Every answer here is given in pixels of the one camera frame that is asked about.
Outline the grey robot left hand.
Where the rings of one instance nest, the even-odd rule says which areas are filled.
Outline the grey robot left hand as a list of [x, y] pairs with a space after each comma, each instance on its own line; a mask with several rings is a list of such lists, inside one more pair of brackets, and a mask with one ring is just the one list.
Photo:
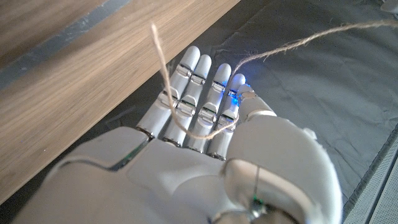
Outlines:
[[381, 10], [390, 12], [393, 14], [398, 13], [398, 0], [383, 0]]

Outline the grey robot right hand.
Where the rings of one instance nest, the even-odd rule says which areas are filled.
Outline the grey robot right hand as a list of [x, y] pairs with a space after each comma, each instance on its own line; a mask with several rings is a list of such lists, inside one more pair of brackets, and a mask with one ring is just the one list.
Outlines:
[[62, 159], [15, 223], [340, 223], [336, 170], [315, 133], [242, 74], [191, 46], [134, 128]]

